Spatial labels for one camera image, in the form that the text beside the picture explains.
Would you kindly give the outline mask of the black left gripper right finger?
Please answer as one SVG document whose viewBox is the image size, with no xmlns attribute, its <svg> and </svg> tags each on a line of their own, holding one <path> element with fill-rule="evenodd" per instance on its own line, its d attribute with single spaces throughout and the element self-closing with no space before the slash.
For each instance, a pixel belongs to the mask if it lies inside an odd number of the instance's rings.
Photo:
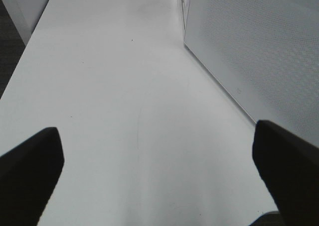
<svg viewBox="0 0 319 226">
<path fill-rule="evenodd" d="M 269 120 L 259 120 L 252 158 L 285 225 L 317 226 L 318 147 Z"/>
</svg>

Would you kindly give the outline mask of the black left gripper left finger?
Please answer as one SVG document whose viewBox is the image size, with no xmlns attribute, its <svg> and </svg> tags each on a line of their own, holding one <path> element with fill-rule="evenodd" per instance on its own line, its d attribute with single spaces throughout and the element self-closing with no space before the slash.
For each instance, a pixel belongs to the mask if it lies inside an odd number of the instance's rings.
<svg viewBox="0 0 319 226">
<path fill-rule="evenodd" d="M 64 166 L 58 129 L 47 127 L 0 157 L 0 224 L 35 226 Z"/>
</svg>

